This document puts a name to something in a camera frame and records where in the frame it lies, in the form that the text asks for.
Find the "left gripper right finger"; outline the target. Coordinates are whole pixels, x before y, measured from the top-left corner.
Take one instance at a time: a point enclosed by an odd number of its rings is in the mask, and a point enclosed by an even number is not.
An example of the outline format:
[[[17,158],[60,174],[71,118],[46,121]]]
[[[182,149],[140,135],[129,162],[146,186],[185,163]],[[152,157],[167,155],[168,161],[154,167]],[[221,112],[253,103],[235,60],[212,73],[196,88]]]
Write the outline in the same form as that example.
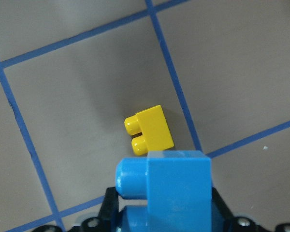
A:
[[[215,187],[212,187],[211,210],[212,225],[223,225],[226,220],[230,220],[234,217]]]

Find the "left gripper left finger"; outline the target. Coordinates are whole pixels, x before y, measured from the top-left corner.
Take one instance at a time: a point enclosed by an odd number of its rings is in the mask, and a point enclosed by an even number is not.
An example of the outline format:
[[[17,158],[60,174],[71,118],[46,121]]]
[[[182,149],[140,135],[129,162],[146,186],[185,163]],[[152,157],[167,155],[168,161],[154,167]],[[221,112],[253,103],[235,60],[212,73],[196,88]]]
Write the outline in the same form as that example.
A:
[[[115,187],[106,189],[98,217],[104,225],[114,225],[118,215],[118,192]]]

